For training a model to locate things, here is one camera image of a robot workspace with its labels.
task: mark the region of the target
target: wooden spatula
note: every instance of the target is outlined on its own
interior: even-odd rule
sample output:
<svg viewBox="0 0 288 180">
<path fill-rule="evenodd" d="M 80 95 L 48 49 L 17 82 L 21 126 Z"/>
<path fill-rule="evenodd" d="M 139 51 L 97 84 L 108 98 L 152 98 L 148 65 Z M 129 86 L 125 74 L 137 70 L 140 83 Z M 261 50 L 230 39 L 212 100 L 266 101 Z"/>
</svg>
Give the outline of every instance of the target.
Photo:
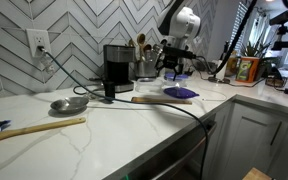
<svg viewBox="0 0 288 180">
<path fill-rule="evenodd" d="M 22 134 L 29 134 L 29 133 L 33 133 L 33 132 L 48 130 L 48 129 L 70 126 L 73 124 L 80 124 L 80 123 L 84 123 L 85 121 L 86 121 L 85 118 L 75 118 L 75 119 L 69 119 L 69 120 L 65 120 L 65 121 L 42 124 L 42 125 L 32 126 L 32 127 L 22 128 L 22 129 L 1 131 L 0 132 L 0 140 L 6 139 L 9 137 L 13 137 L 13 136 L 22 135 Z"/>
</svg>

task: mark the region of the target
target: white cabinet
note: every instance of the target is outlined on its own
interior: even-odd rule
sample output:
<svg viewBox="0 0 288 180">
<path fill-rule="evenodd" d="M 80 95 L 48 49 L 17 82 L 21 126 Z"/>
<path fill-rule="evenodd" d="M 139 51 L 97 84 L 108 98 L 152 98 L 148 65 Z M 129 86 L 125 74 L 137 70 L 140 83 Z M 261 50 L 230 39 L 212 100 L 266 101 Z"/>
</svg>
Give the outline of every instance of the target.
<svg viewBox="0 0 288 180">
<path fill-rule="evenodd" d="M 209 144 L 207 180 L 240 180 L 252 167 L 267 172 L 288 132 L 288 115 L 236 102 L 219 111 L 215 120 L 218 129 Z"/>
</svg>

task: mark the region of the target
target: black coffee maker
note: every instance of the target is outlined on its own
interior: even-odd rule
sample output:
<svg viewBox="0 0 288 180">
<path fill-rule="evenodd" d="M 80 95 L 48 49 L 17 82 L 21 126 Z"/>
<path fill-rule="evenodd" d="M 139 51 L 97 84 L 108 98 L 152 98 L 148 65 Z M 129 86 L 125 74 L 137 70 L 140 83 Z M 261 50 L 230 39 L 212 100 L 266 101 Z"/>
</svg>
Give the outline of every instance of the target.
<svg viewBox="0 0 288 180">
<path fill-rule="evenodd" d="M 134 47 L 104 45 L 104 79 L 114 83 L 116 93 L 134 89 L 129 80 L 130 62 L 135 62 Z"/>
</svg>

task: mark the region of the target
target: outlet cover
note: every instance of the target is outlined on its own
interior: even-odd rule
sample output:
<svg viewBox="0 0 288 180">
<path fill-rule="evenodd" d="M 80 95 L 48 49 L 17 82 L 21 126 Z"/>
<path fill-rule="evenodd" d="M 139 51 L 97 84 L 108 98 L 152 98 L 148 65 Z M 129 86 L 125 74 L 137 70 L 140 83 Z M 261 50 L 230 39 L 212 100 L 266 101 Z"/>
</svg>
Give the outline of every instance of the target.
<svg viewBox="0 0 288 180">
<path fill-rule="evenodd" d="M 26 29 L 26 33 L 33 58 L 41 58 L 43 56 L 43 53 L 37 49 L 37 46 L 44 46 L 51 53 L 50 39 L 46 30 Z"/>
</svg>

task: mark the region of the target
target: kitchen counter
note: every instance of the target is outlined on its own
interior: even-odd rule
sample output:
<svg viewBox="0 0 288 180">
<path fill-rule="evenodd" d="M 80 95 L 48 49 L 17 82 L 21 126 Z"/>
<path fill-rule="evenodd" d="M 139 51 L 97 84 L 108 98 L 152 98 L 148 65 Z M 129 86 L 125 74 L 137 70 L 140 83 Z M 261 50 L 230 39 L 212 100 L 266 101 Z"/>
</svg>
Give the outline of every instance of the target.
<svg viewBox="0 0 288 180">
<path fill-rule="evenodd" d="M 288 95 L 264 82 L 254 88 L 241 88 L 210 83 L 194 75 L 187 84 L 186 88 L 200 96 L 190 99 L 193 105 L 176 106 L 197 117 L 203 117 L 227 100 L 255 103 L 288 113 Z M 84 112 L 73 116 L 50 109 L 53 101 L 72 96 L 76 96 L 72 89 L 65 89 L 0 99 L 0 120 L 12 120 L 9 130 L 77 117 L 87 120 L 84 124 L 0 141 L 0 180 L 120 178 L 132 169 L 126 165 L 135 158 L 149 154 L 133 164 L 144 162 L 157 153 L 150 149 L 157 145 L 166 147 L 196 126 L 190 116 L 162 106 L 91 100 Z M 125 100 L 133 96 L 167 97 L 136 91 L 116 94 Z"/>
</svg>

